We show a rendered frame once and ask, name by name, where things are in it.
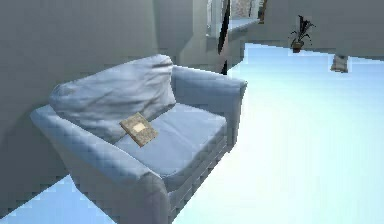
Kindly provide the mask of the grey beige box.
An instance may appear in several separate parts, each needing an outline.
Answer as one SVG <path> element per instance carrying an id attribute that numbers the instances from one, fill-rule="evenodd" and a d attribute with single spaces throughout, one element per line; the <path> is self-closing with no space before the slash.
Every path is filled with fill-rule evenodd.
<path id="1" fill-rule="evenodd" d="M 344 55 L 335 55 L 333 57 L 331 71 L 347 73 L 348 72 L 348 57 Z"/>

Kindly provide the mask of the dark potted house plant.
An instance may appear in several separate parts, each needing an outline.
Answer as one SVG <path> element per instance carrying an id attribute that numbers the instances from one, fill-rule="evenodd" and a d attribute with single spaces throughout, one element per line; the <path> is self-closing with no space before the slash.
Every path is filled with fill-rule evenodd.
<path id="1" fill-rule="evenodd" d="M 291 35 L 295 35 L 290 44 L 294 53 L 299 53 L 301 51 L 305 44 L 305 38 L 311 39 L 309 30 L 314 27 L 314 24 L 310 20 L 305 19 L 302 15 L 299 15 L 298 18 L 299 28 L 291 32 Z"/>

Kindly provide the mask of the black floor lamp pole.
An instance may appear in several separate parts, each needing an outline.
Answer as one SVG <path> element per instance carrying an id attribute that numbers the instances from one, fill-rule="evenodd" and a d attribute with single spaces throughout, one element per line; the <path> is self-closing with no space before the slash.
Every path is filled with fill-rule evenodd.
<path id="1" fill-rule="evenodd" d="M 218 66 L 220 73 L 226 75 L 228 71 L 227 66 L 227 48 L 228 48 L 228 26 L 230 18 L 230 0 L 223 0 L 223 20 L 220 29 L 220 36 L 218 42 L 219 62 Z"/>

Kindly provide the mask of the brown book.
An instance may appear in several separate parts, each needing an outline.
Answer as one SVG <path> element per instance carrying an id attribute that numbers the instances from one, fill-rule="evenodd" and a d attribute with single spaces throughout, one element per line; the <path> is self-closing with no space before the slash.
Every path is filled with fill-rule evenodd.
<path id="1" fill-rule="evenodd" d="M 122 120 L 120 126 L 139 147 L 143 147 L 158 136 L 158 132 L 140 113 Z"/>

